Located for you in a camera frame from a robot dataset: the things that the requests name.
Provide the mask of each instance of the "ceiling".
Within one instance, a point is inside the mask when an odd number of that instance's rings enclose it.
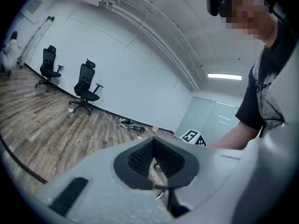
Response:
[[[163,36],[180,55],[199,88],[230,95],[243,96],[248,73],[263,46],[239,30],[227,29],[219,16],[213,17],[206,10],[206,0],[128,0],[154,17],[166,30],[126,3],[122,6],[142,19]],[[169,36],[179,41],[181,46]],[[207,73],[242,75],[242,81],[209,79]]]

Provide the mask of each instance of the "office chair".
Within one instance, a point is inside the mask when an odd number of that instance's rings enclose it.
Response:
[[[74,90],[77,96],[80,96],[80,101],[70,101],[69,105],[71,103],[78,104],[78,106],[73,110],[73,113],[76,112],[76,110],[80,107],[84,107],[88,115],[91,115],[90,110],[88,109],[89,107],[91,110],[93,110],[92,106],[88,101],[96,101],[100,97],[95,94],[95,92],[100,88],[104,88],[102,85],[96,84],[97,88],[93,92],[89,91],[88,89],[90,88],[91,81],[93,79],[93,75],[95,73],[94,69],[95,64],[87,59],[85,64],[81,65],[80,69],[80,76],[79,76],[79,82],[75,85]]]
[[[49,92],[49,87],[48,85],[51,85],[51,79],[53,77],[61,77],[61,74],[59,74],[60,68],[63,68],[63,66],[59,65],[59,68],[57,72],[53,71],[54,70],[54,61],[56,57],[56,48],[53,46],[49,46],[48,49],[43,50],[43,63],[40,68],[41,74],[43,77],[46,77],[47,80],[40,80],[37,84],[36,87],[40,84],[45,84],[47,86],[46,92]]]

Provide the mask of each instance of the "person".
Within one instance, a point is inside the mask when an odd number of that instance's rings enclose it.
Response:
[[[221,0],[220,16],[232,29],[240,29],[264,44],[258,61],[249,72],[243,102],[235,115],[239,124],[209,147],[244,149],[260,129],[261,136],[285,122],[269,87],[280,73],[296,45],[297,37],[270,14],[263,0]]]
[[[10,76],[11,70],[17,65],[17,37],[18,32],[14,31],[10,37],[9,44],[5,48],[1,48],[0,52],[0,62],[3,65],[8,76]]]

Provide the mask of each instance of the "white cable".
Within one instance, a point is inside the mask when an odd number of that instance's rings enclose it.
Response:
[[[106,116],[106,118],[108,119],[108,120],[110,120],[112,123],[114,123],[114,121],[113,120],[111,120],[111,119],[109,119],[108,118],[108,116],[106,115],[106,113],[105,113],[105,110],[102,108],[102,110],[104,111],[104,115]],[[133,133],[131,133],[131,132],[129,132],[127,129],[125,129],[124,127],[122,127],[121,125],[117,125],[116,123],[114,123],[116,126],[119,126],[120,128],[122,128],[122,129],[124,129],[125,131],[127,131],[128,133],[130,133],[130,134],[132,134],[132,135],[134,135],[136,138],[138,138],[138,136],[136,136],[135,134],[133,134]]]

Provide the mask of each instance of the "chair base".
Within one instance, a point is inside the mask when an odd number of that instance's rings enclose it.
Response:
[[[91,104],[88,103],[87,100],[80,99],[80,101],[69,101],[69,105],[71,103],[78,104],[78,106],[73,110],[73,113],[75,113],[78,108],[83,107],[84,109],[87,110],[89,116],[92,114],[88,108],[91,108],[91,110],[93,110],[93,108],[92,108]]]
[[[47,86],[47,89],[46,89],[46,93],[49,92],[49,86],[53,86],[53,83],[51,82],[51,78],[48,78],[47,80],[40,80],[37,84],[36,84],[36,87],[38,85],[41,85],[41,84],[45,84]]]

